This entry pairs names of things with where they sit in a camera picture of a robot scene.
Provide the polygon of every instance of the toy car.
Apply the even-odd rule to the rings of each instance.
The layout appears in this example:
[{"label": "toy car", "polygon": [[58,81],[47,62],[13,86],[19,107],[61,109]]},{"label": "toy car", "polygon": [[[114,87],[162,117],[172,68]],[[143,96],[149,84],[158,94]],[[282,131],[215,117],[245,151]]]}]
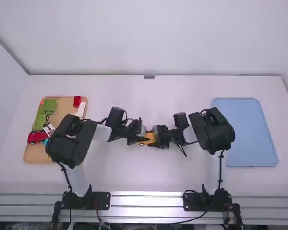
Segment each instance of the toy car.
[{"label": "toy car", "polygon": [[49,120],[49,116],[47,114],[36,114],[34,123],[32,125],[33,131],[41,131],[43,127],[46,125]]},{"label": "toy car", "polygon": [[44,141],[48,138],[47,133],[40,132],[40,131],[32,131],[28,135],[28,143],[35,144],[35,143],[44,143]]},{"label": "toy car", "polygon": [[38,114],[48,114],[51,115],[57,109],[57,101],[55,99],[44,99],[39,109]]}]

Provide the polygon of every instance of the wire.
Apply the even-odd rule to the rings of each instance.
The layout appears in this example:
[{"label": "wire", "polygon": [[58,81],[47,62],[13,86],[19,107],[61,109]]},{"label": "wire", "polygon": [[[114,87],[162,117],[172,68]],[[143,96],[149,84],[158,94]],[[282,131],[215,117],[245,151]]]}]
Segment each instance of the wire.
[{"label": "wire", "polygon": [[222,180],[222,158],[224,157],[223,156],[223,153],[224,153],[224,149],[222,150],[222,152],[221,152],[221,154],[219,155],[219,158],[220,158],[220,171],[219,171],[219,180],[218,180],[218,183],[219,183],[219,185],[218,185],[218,189],[220,189],[221,188],[221,183],[223,182],[223,180]]},{"label": "wire", "polygon": [[204,215],[206,215],[208,211],[205,211],[203,214],[199,215],[198,217],[195,217],[195,218],[192,218],[192,219],[189,219],[189,220],[185,220],[185,221],[180,221],[180,222],[176,222],[176,223],[171,223],[171,224],[183,224],[183,223],[188,223],[188,222],[191,222],[193,220],[196,220],[196,219],[199,219],[201,217],[203,217]]},{"label": "wire", "polygon": [[107,120],[107,118],[102,119],[101,121],[98,121],[98,124],[103,124],[105,121]]},{"label": "wire", "polygon": [[[189,189],[189,190],[184,191],[183,196],[185,196],[185,194],[188,193],[188,192],[197,193],[195,190]],[[204,205],[204,207],[205,207],[205,209],[206,209],[206,211],[205,211],[204,213],[200,214],[200,215],[197,216],[197,217],[194,217],[194,218],[192,218],[192,219],[189,219],[189,220],[184,220],[184,221],[180,221],[180,222],[176,222],[176,223],[170,223],[170,224],[183,224],[183,223],[188,223],[188,222],[191,222],[191,221],[193,221],[193,220],[199,219],[199,218],[203,217],[204,215],[206,215],[207,212],[208,212],[208,208],[207,208],[207,206],[205,205],[205,202],[204,202],[204,200],[203,200],[203,197],[202,197],[202,202],[203,202],[203,205]]]},{"label": "wire", "polygon": [[176,145],[177,145],[177,147],[180,149],[180,151],[181,151],[186,157],[188,157],[187,154],[186,154],[186,151],[185,151],[184,148],[183,148],[183,146],[182,146],[182,145],[179,146],[179,144],[176,144]]},{"label": "wire", "polygon": [[[66,182],[67,182],[67,184],[68,184],[68,188],[69,188],[69,191],[72,193],[72,185],[71,185],[71,182],[70,182],[70,180],[69,180],[69,178],[68,178],[68,175],[67,175],[67,172],[66,172],[66,168],[64,167],[64,165],[62,165],[61,163],[59,163],[59,162],[56,162],[59,166],[61,166],[61,170],[64,172],[64,175],[65,175],[65,179],[66,179]],[[68,223],[68,227],[70,226],[70,224],[71,224],[71,222],[72,222],[72,209],[71,209],[71,206],[70,206],[70,204],[68,204],[68,206],[69,206],[69,223]]]}]

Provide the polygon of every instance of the black cable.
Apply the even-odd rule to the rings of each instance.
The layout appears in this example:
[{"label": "black cable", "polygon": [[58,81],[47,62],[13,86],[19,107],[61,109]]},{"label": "black cable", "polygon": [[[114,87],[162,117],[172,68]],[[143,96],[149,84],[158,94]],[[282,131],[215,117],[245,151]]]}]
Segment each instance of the black cable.
[{"label": "black cable", "polygon": [[219,171],[219,180],[218,180],[219,185],[217,187],[218,189],[221,188],[221,183],[223,182],[223,180],[222,180],[222,158],[224,157],[223,153],[224,153],[224,149],[222,150],[221,154],[219,155],[219,158],[220,158],[220,171]]},{"label": "black cable", "polygon": [[107,120],[107,118],[102,119],[101,121],[98,121],[98,124],[103,124],[105,121]]},{"label": "black cable", "polygon": [[[184,191],[183,196],[185,196],[185,194],[186,194],[186,193],[189,193],[189,192],[197,193],[195,190],[189,189],[189,190]],[[203,217],[204,215],[206,215],[207,212],[208,212],[208,208],[207,208],[207,206],[206,206],[205,203],[204,203],[203,197],[202,197],[202,202],[203,202],[203,205],[204,205],[204,207],[205,207],[205,209],[206,209],[206,211],[205,211],[204,213],[200,214],[200,215],[197,216],[197,217],[194,217],[194,218],[192,218],[192,219],[189,219],[189,220],[184,220],[184,221],[180,221],[180,222],[176,222],[176,223],[170,223],[170,224],[183,224],[183,223],[188,223],[188,222],[191,222],[191,221],[193,221],[193,220],[199,219],[199,218]]]},{"label": "black cable", "polygon": [[[66,168],[64,167],[64,165],[62,165],[61,163],[59,162],[56,162],[59,166],[61,166],[61,170],[64,172],[64,175],[65,175],[65,179],[66,179],[66,182],[68,184],[68,188],[69,188],[69,191],[72,193],[72,185],[71,185],[71,182],[69,181],[69,178],[68,178],[68,175],[67,175],[67,172],[66,172]],[[72,210],[71,210],[71,206],[70,204],[68,204],[69,206],[69,223],[68,223],[68,227],[70,226],[71,222],[72,222]]]},{"label": "black cable", "polygon": [[195,218],[192,218],[192,219],[189,219],[189,220],[185,220],[185,221],[180,221],[180,222],[176,222],[176,223],[170,223],[170,224],[183,224],[183,223],[188,223],[188,222],[191,222],[193,220],[196,220],[196,219],[199,219],[201,217],[203,217],[204,215],[206,215],[208,211],[205,211],[203,214],[199,215],[198,217],[195,217]]}]

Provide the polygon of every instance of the red block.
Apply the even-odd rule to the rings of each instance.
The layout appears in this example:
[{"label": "red block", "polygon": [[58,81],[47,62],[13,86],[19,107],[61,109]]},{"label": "red block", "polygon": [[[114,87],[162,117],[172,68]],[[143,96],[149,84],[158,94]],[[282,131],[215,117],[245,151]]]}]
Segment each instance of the red block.
[{"label": "red block", "polygon": [[74,108],[79,108],[81,102],[81,96],[74,96],[73,97],[73,107]]}]

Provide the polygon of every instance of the metal frame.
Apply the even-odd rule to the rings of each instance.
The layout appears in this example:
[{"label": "metal frame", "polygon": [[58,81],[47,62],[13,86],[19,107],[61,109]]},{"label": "metal frame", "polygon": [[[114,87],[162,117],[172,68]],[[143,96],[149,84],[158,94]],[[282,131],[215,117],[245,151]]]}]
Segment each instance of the metal frame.
[{"label": "metal frame", "polygon": [[[182,192],[111,192],[111,208],[100,211],[110,223],[174,223],[202,212],[185,212]],[[50,222],[54,203],[62,194],[0,194],[0,221]],[[288,225],[288,197],[233,196],[245,224]],[[63,210],[61,222],[69,221]],[[72,210],[72,222],[98,222],[93,210]],[[208,212],[192,224],[222,224],[221,212]]]}]

